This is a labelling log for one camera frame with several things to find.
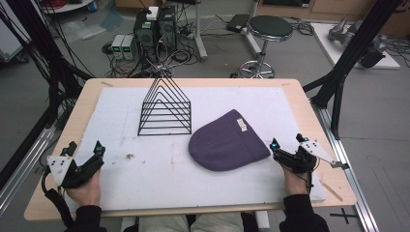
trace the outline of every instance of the cable bundle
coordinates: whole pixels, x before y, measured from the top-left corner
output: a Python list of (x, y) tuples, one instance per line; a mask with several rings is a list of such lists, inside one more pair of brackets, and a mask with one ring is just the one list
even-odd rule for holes
[(388, 51), (391, 56), (400, 56), (410, 68), (410, 43), (407, 41), (389, 41)]

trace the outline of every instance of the sleeve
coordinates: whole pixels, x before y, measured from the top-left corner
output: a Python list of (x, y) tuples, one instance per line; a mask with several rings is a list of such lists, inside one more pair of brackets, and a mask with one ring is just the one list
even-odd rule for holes
[(65, 232), (106, 232), (100, 227), (102, 208), (98, 206), (81, 206), (76, 210), (75, 224)]
[(329, 232), (326, 220), (314, 213), (309, 195), (290, 195), (283, 199), (283, 203), (286, 220), (280, 223), (280, 232)]

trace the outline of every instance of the human hand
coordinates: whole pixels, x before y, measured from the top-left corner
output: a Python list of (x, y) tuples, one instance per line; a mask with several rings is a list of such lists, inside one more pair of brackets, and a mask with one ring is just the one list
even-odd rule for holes
[(289, 195), (308, 194), (307, 179), (308, 174), (295, 174), (292, 169), (281, 165), (284, 174), (285, 187)]
[(89, 182), (79, 188), (67, 188), (67, 194), (80, 206), (100, 206), (100, 170), (98, 170)]

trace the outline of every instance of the person's leg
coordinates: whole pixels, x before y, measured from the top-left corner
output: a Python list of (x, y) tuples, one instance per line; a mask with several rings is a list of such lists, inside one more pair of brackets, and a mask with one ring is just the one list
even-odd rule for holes
[(140, 232), (190, 232), (187, 217), (181, 216), (158, 216), (140, 217)]
[(243, 232), (241, 213), (206, 214), (196, 217), (191, 232)]

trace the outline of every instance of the wooden table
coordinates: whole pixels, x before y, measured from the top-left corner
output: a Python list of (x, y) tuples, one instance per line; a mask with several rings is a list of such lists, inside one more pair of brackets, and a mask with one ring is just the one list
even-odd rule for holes
[[(180, 87), (279, 87), (283, 90), (290, 108), (295, 116), (301, 134), (310, 139), (318, 139), (326, 151), (336, 160), (336, 155), (328, 142), (324, 131), (317, 120), (305, 92), (295, 79), (229, 79), (229, 78), (178, 78), (174, 81)], [(62, 132), (53, 154), (60, 154), (64, 147), (74, 141), (79, 144), (82, 134), (98, 102), (103, 88), (110, 87), (149, 87), (153, 79), (106, 79), (88, 80), (73, 109), (73, 113)], [(344, 172), (340, 168), (332, 168), (322, 162), (315, 171), (324, 187), (326, 200), (314, 202), (313, 207), (351, 206), (356, 203), (356, 197)], [(46, 180), (47, 188), (55, 188), (51, 177)], [(194, 209), (153, 209), (138, 211), (103, 212), (103, 217), (150, 216), (166, 214), (197, 214), (230, 211), (263, 211), (282, 209), (282, 204), (238, 205), (227, 207), (199, 207)], [(39, 183), (24, 214), (27, 220), (60, 219), (60, 215), (44, 197)]]

